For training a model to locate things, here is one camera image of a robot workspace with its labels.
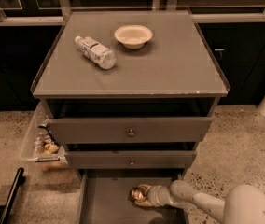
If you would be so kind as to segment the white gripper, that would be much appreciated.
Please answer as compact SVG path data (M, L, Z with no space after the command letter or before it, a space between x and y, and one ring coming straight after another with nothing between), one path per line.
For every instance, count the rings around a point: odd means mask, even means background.
M148 190L148 201L134 201L134 203L141 207L161 207L165 205L174 205L174 199L167 186L151 186L148 184L140 184L139 189Z

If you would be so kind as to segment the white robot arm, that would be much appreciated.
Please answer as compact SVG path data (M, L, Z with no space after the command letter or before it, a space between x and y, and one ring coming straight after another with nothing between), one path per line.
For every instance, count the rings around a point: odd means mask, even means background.
M132 201L142 207L193 204L219 224L265 224L265 97L258 106L224 106L199 145L186 180L141 184Z

